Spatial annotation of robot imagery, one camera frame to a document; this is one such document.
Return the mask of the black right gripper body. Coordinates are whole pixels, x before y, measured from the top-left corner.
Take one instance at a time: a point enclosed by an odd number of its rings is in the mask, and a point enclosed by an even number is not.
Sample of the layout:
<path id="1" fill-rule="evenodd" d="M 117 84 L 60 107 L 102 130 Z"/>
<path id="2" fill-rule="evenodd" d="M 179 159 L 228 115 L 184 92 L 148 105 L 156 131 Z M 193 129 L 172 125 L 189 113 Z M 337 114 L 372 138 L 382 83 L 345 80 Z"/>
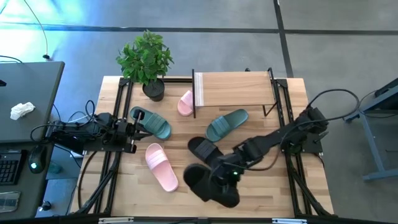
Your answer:
<path id="1" fill-rule="evenodd" d="M 245 168 L 244 160 L 239 154 L 225 154 L 216 158 L 214 175 L 218 184 L 236 187 Z"/>

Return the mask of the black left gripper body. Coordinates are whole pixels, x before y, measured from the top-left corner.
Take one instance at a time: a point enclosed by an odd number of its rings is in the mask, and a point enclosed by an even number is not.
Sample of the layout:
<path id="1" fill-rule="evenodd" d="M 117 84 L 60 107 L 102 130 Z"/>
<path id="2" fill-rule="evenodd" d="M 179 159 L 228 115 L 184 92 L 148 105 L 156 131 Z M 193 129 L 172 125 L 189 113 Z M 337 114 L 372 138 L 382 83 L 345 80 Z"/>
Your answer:
<path id="1" fill-rule="evenodd" d="M 125 120 L 118 121 L 117 123 L 117 144 L 118 146 L 133 146 L 134 133 L 136 132 L 135 124 L 128 123 Z"/>

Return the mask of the teal green slide sandal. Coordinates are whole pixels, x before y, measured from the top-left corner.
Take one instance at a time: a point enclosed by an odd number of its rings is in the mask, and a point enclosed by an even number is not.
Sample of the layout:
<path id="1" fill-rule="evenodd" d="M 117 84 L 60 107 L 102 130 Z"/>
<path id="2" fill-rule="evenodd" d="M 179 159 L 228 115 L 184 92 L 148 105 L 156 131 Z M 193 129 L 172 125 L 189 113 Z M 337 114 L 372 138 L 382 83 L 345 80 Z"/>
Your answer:
<path id="1" fill-rule="evenodd" d="M 210 141 L 217 142 L 245 123 L 248 116 L 248 112 L 244 109 L 238 109 L 219 116 L 209 124 L 205 131 L 205 136 Z"/>
<path id="2" fill-rule="evenodd" d="M 132 119 L 136 119 L 139 112 L 144 112 L 145 116 L 141 123 L 144 125 L 144 128 L 152 133 L 156 138 L 160 140 L 168 140 L 171 136 L 171 126 L 167 122 L 167 120 L 161 115 L 148 111 L 139 106 L 135 106 L 131 109 L 130 115 Z"/>

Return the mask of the black slide sandal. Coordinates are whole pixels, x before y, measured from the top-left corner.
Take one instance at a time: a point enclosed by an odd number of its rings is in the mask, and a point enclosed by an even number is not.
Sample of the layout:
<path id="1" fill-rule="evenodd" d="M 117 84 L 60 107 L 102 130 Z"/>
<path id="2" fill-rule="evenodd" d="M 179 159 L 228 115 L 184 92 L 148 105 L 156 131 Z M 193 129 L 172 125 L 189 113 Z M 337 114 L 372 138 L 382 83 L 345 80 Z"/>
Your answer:
<path id="1" fill-rule="evenodd" d="M 202 201 L 215 201 L 227 208 L 240 202 L 236 184 L 227 184 L 202 164 L 191 164 L 183 172 L 183 179 L 190 190 Z"/>
<path id="2" fill-rule="evenodd" d="M 213 167 L 217 163 L 218 157 L 223 156 L 223 153 L 215 144 L 203 137 L 194 137 L 189 140 L 188 149 L 199 160 L 210 167 Z"/>

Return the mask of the pink slide sandal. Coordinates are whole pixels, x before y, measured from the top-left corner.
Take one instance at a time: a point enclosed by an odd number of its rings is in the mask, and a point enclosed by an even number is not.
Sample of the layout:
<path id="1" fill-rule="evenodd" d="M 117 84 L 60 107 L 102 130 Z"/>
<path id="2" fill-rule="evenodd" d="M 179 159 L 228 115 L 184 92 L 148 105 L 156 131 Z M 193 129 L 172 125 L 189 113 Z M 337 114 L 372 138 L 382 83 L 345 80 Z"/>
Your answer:
<path id="1" fill-rule="evenodd" d="M 160 186 L 166 192 L 173 192 L 178 188 L 178 179 L 162 146 L 157 143 L 146 149 L 146 163 Z"/>
<path id="2" fill-rule="evenodd" d="M 193 93 L 190 90 L 180 98 L 177 110 L 182 116 L 189 116 L 193 113 Z"/>

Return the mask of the wooden shelf black metal legs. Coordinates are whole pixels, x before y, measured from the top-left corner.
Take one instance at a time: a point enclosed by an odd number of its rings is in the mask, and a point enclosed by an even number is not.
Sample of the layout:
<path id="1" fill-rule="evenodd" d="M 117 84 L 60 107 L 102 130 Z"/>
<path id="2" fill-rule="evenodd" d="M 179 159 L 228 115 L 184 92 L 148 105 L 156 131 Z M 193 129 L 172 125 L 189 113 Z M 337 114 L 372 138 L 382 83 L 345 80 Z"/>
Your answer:
<path id="1" fill-rule="evenodd" d="M 193 116 L 214 106 L 271 106 L 277 104 L 272 68 L 257 72 L 192 71 Z"/>

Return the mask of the green potted plant black pot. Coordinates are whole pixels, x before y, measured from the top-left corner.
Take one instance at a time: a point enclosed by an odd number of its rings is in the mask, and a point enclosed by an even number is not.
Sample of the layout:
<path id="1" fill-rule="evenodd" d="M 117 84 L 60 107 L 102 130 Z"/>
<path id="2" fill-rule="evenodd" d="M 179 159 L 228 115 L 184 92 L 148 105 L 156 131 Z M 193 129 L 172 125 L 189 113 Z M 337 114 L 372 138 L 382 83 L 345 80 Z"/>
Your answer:
<path id="1" fill-rule="evenodd" d="M 163 77 L 174 61 L 161 35 L 145 30 L 133 42 L 124 45 L 116 62 L 121 66 L 124 78 L 142 84 L 148 98 L 152 101 L 164 98 Z"/>

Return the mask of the black computer mouse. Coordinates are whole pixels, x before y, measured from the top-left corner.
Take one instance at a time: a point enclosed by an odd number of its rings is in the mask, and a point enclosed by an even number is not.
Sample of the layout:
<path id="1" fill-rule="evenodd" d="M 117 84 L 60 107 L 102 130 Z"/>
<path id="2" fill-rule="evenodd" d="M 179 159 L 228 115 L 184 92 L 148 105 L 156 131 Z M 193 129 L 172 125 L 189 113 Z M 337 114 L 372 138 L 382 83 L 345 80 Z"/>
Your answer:
<path id="1" fill-rule="evenodd" d="M 28 157 L 29 169 L 33 174 L 41 173 L 46 165 L 47 148 L 43 145 L 35 146 Z"/>

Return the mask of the grey desk top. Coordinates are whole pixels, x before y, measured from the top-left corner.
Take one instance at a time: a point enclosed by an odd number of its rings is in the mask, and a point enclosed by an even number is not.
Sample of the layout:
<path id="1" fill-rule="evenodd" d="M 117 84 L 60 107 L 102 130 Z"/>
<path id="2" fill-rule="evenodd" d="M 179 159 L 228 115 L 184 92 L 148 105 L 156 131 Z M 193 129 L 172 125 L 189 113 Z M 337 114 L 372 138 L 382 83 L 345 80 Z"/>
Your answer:
<path id="1" fill-rule="evenodd" d="M 47 124 L 55 101 L 64 62 L 0 63 L 0 143 L 29 142 L 30 132 Z M 32 103 L 35 109 L 11 119 L 11 108 Z"/>

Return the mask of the white crumpled tissue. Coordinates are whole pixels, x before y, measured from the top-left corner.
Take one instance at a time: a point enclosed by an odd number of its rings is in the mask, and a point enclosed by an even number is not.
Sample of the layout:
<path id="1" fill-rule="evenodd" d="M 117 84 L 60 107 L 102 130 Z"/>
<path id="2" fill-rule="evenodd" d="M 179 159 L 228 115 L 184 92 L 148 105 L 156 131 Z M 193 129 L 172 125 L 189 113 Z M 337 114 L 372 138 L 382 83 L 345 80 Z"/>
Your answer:
<path id="1" fill-rule="evenodd" d="M 19 103 L 11 108 L 10 118 L 13 120 L 18 120 L 19 118 L 25 116 L 27 113 L 35 110 L 35 106 L 31 102 Z"/>

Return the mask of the dark keyboard desk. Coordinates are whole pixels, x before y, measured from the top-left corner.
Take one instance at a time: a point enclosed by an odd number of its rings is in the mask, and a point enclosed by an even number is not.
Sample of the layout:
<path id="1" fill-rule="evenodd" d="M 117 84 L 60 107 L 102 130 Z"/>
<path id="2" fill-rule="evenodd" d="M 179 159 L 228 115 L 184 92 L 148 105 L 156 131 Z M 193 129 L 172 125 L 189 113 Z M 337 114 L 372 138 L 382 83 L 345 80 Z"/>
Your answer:
<path id="1" fill-rule="evenodd" d="M 28 157 L 31 150 L 38 145 L 43 145 L 47 148 L 46 165 L 41 173 L 33 174 L 29 169 Z M 0 222 L 34 218 L 37 213 L 37 209 L 43 201 L 47 185 L 46 176 L 52 156 L 53 144 L 35 142 L 0 144 L 0 150 L 8 149 L 22 151 L 22 162 L 20 166 L 21 173 L 16 185 L 0 185 L 0 192 L 19 191 L 21 196 L 19 198 L 17 210 L 13 212 L 0 213 Z"/>

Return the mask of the black keyboard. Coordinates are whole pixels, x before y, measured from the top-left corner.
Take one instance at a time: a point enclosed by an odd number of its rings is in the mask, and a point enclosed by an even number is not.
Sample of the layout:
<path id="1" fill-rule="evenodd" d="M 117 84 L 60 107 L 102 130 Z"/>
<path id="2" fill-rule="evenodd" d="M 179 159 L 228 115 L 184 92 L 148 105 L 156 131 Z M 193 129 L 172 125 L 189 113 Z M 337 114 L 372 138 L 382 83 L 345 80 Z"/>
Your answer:
<path id="1" fill-rule="evenodd" d="M 21 150 L 0 150 L 0 185 L 17 184 L 21 162 Z"/>

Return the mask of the grey smartphone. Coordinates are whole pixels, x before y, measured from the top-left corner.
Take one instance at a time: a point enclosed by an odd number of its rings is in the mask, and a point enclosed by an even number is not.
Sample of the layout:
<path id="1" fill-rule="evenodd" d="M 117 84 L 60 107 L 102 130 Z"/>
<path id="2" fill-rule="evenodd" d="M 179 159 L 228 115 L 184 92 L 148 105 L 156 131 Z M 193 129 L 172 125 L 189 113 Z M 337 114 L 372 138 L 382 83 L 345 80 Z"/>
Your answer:
<path id="1" fill-rule="evenodd" d="M 0 192 L 0 213 L 17 210 L 20 196 L 19 191 Z"/>

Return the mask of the blue grey side table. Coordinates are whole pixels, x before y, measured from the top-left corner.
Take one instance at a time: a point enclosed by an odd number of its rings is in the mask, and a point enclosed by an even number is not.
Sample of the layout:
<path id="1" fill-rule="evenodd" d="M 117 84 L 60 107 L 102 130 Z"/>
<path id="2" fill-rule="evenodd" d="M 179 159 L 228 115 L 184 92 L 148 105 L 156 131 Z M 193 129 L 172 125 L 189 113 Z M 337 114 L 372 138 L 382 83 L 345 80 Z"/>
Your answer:
<path id="1" fill-rule="evenodd" d="M 350 123 L 356 118 L 376 164 L 376 171 L 363 180 L 398 177 L 398 78 L 365 95 L 357 111 L 343 120 Z"/>

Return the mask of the silver metal bracket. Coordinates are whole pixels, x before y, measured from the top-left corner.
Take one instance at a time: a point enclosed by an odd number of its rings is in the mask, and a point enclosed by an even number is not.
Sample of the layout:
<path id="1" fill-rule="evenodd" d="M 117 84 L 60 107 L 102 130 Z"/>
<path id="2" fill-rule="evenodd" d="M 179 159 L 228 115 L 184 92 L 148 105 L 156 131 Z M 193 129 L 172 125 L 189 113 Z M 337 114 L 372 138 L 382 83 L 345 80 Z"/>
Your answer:
<path id="1" fill-rule="evenodd" d="M 272 224 L 308 224 L 305 219 L 295 218 L 273 218 Z"/>
<path id="2" fill-rule="evenodd" d="M 107 217 L 98 220 L 98 224 L 129 224 L 133 222 L 133 217 Z"/>

